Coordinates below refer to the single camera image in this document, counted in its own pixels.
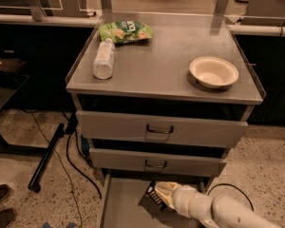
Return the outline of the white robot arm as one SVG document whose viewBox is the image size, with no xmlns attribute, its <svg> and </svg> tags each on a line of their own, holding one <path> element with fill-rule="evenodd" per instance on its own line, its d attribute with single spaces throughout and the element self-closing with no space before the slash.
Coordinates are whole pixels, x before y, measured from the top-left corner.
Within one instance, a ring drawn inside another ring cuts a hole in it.
<svg viewBox="0 0 285 228">
<path fill-rule="evenodd" d="M 212 198 L 190 185 L 158 181 L 155 193 L 169 208 L 205 228 L 281 228 L 231 197 Z"/>
</svg>

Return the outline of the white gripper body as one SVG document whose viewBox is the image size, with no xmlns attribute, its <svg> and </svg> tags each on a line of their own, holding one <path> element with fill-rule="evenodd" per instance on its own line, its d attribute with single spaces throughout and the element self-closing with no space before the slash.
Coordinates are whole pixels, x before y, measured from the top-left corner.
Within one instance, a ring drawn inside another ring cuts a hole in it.
<svg viewBox="0 0 285 228">
<path fill-rule="evenodd" d="M 178 187 L 172 194 L 179 215 L 198 220 L 205 228 L 219 228 L 212 216 L 213 199 L 189 185 Z"/>
</svg>

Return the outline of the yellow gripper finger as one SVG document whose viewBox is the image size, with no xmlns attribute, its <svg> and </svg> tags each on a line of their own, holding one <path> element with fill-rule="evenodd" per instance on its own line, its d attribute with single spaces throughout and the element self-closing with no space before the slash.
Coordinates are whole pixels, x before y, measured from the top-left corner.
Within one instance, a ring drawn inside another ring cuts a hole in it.
<svg viewBox="0 0 285 228">
<path fill-rule="evenodd" d="M 155 190 L 160 194 L 172 194 L 181 185 L 173 181 L 159 181 L 155 185 Z"/>
<path fill-rule="evenodd" d="M 175 204 L 173 201 L 173 197 L 171 193 L 165 194 L 165 193 L 161 193 L 160 194 L 161 199 L 163 200 L 163 202 L 170 208 L 174 208 Z"/>
</svg>

